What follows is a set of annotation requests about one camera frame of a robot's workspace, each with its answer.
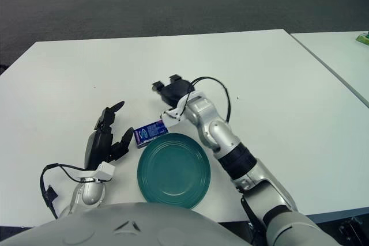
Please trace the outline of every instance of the gray carpet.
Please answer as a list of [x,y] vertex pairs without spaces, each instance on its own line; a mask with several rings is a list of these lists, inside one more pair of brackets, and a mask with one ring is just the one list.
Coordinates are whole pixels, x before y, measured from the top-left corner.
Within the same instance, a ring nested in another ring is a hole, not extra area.
[[368,0],[0,0],[0,63],[36,41],[369,28]]

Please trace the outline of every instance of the green object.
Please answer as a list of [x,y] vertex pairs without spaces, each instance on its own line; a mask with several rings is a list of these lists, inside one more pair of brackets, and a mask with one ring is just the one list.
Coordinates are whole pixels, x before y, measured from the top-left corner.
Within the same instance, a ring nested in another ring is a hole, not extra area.
[[369,46],[369,33],[359,35],[356,40]]
[[191,209],[209,188],[209,160],[192,138],[182,134],[163,135],[144,150],[138,163],[137,180],[148,202]]

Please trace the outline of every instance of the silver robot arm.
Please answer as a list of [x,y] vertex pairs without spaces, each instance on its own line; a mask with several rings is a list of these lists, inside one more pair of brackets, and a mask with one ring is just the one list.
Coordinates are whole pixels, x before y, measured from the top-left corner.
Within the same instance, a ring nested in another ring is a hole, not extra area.
[[185,119],[196,126],[201,142],[213,150],[230,175],[251,223],[266,235],[269,245],[339,245],[298,212],[288,191],[233,134],[202,92],[194,90],[183,96],[177,107],[164,111],[161,118],[167,127]]

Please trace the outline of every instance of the blue box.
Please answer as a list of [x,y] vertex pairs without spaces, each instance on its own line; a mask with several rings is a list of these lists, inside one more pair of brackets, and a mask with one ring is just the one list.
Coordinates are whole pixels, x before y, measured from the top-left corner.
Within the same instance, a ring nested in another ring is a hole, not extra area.
[[134,139],[137,147],[142,148],[161,135],[168,134],[162,120],[143,126],[134,130]]

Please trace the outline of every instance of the black wire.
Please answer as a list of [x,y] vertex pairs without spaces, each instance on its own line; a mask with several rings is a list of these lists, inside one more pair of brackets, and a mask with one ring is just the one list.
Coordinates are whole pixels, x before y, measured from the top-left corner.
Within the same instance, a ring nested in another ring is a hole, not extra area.
[[[44,174],[46,171],[48,171],[49,169],[52,169],[52,168],[55,168],[55,167],[60,167],[64,173],[74,182],[76,183],[94,183],[95,180],[90,180],[90,181],[79,181],[79,180],[76,180],[75,178],[73,178],[72,176],[69,175],[68,171],[65,170],[64,167],[67,167],[67,168],[71,168],[71,169],[75,169],[75,170],[79,170],[79,171],[87,171],[88,169],[85,169],[85,168],[80,168],[80,167],[76,167],[76,166],[73,166],[73,165],[69,165],[69,164],[48,164],[45,166],[45,168],[42,170],[42,173],[40,175],[40,189],[41,189],[41,194],[42,194],[42,198],[44,199],[45,203],[46,203],[46,206],[51,210],[51,213],[53,214],[53,216],[55,217],[55,219],[58,219],[58,216],[57,216],[57,213],[55,212],[55,209],[54,209],[54,205],[52,204],[52,201],[48,198],[48,193],[45,189],[45,183],[44,183]],[[102,183],[105,183],[105,182],[108,182],[108,181],[111,181],[110,180],[99,180],[100,182]]]
[[196,78],[195,80],[193,80],[190,85],[189,85],[189,88],[187,89],[187,99],[186,99],[186,102],[184,102],[184,107],[183,107],[183,110],[182,112],[180,113],[179,117],[181,117],[183,115],[183,113],[185,112],[185,109],[186,109],[186,105],[187,105],[187,102],[189,100],[189,97],[190,97],[190,92],[191,92],[191,88],[194,87],[197,83],[199,83],[200,81],[202,80],[205,80],[205,79],[210,79],[210,80],[214,80],[216,82],[218,82],[224,89],[225,91],[225,94],[227,95],[227,101],[228,101],[228,110],[227,110],[227,117],[225,119],[225,121],[227,123],[229,123],[229,119],[231,117],[231,100],[229,99],[229,93],[228,93],[228,89],[224,86],[224,84],[219,81],[218,79],[215,79],[213,77],[208,77],[208,76],[203,76],[203,77],[198,77]]

